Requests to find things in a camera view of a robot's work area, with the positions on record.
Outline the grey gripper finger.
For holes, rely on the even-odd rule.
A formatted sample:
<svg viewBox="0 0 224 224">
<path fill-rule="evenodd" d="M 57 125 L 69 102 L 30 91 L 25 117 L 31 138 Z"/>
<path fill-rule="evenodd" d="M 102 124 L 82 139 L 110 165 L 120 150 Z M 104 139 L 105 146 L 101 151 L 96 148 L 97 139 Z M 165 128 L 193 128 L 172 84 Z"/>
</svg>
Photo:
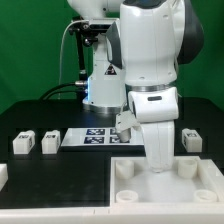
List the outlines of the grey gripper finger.
<svg viewBox="0 0 224 224">
<path fill-rule="evenodd" d="M 139 123 L 130 110 L 116 115 L 115 132 L 121 142 L 128 142 L 131 139 L 131 128 L 138 126 Z"/>
</svg>

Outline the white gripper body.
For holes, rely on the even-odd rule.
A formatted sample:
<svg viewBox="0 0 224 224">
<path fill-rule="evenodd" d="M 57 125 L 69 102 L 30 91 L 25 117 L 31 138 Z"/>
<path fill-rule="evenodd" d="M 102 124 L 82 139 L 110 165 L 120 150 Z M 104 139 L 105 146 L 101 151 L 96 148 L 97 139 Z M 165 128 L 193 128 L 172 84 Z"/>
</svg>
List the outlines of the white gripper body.
<svg viewBox="0 0 224 224">
<path fill-rule="evenodd" d="M 140 124 L 146 159 L 154 172 L 169 170 L 174 158 L 174 120 L 179 116 L 177 89 L 128 93 L 129 108 Z"/>
</svg>

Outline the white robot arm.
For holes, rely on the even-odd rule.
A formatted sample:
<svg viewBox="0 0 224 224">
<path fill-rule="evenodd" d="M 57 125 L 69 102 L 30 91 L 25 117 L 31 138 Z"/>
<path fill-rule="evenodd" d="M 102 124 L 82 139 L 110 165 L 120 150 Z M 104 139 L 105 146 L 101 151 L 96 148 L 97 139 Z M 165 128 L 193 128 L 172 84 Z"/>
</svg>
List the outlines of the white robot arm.
<svg viewBox="0 0 224 224">
<path fill-rule="evenodd" d="M 127 142 L 142 133 L 149 167 L 172 167 L 178 66 L 201 51 L 204 37 L 191 0 L 67 0 L 82 17 L 85 44 L 93 47 L 85 109 L 116 114 Z"/>
</svg>

